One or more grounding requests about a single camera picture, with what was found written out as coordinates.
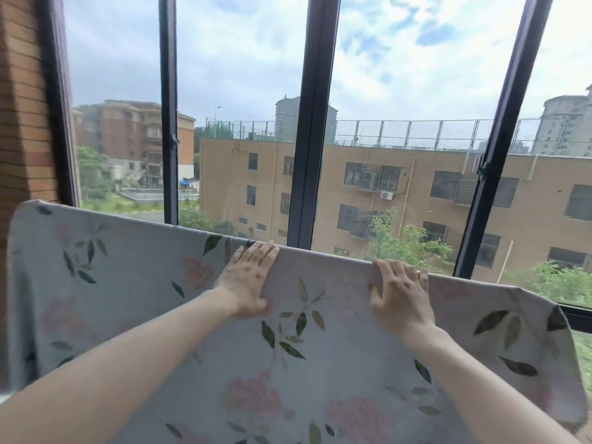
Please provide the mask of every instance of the building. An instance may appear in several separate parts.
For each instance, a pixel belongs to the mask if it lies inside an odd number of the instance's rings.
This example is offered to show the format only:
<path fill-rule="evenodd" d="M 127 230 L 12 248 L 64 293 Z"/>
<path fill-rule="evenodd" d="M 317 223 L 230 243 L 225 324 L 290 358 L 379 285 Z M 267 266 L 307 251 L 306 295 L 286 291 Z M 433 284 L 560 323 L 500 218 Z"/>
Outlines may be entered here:
<path fill-rule="evenodd" d="M 162 185 L 160 104 L 105 100 L 73 109 L 78 146 L 107 156 L 113 179 Z M 178 113 L 179 179 L 193 178 L 195 118 Z"/>
<path fill-rule="evenodd" d="M 323 152 L 313 250 L 362 258 L 373 213 L 395 209 L 393 231 L 424 227 L 455 259 L 479 153 L 351 146 Z M 240 236 L 284 245 L 294 144 L 203 139 L 201 154 L 202 211 L 232 222 Z M 592 160 L 509 155 L 474 277 L 496 282 L 504 269 L 549 258 L 587 266 L 591 254 Z"/>
<path fill-rule="evenodd" d="M 275 129 L 274 135 L 277 141 L 296 141 L 296 129 L 298 126 L 298 111 L 300 110 L 300 96 L 279 100 L 275 104 Z M 337 109 L 329 106 L 327 110 L 327 122 L 325 125 L 325 143 L 335 143 L 337 130 Z"/>
<path fill-rule="evenodd" d="M 586 90 L 586 96 L 563 95 L 545 101 L 535 154 L 592 156 L 592 86 Z"/>

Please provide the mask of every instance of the sky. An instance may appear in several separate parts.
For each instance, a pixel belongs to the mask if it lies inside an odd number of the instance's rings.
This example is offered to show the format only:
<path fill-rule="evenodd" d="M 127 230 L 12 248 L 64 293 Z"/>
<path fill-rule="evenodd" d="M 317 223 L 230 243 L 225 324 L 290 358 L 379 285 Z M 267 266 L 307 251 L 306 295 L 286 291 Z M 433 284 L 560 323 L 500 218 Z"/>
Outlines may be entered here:
<path fill-rule="evenodd" d="M 342 0 L 330 91 L 337 119 L 493 118 L 524 1 Z M 217 106 L 218 119 L 272 121 L 279 99 L 299 95 L 307 7 L 178 0 L 179 110 L 196 125 Z M 553 96 L 586 94 L 590 12 L 592 0 L 554 1 L 521 117 L 539 117 Z M 75 105 L 160 102 L 158 0 L 64 0 L 64 13 Z M 447 124 L 443 134 L 470 125 Z M 524 122 L 522 133 L 532 129 Z"/>

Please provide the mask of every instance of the floral fabric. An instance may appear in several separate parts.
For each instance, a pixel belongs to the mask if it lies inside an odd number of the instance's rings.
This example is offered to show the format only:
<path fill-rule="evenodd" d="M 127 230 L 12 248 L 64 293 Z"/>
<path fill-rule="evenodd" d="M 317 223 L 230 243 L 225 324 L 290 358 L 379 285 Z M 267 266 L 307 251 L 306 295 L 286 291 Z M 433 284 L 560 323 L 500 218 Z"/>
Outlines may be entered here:
<path fill-rule="evenodd" d="M 43 202 L 9 245 L 14 389 L 209 289 L 246 240 Z M 282 248 L 262 317 L 211 334 L 113 438 L 123 444 L 472 443 L 429 367 L 368 306 L 366 261 Z M 569 430 L 587 402 L 565 317 L 511 286 L 430 276 L 436 321 Z"/>

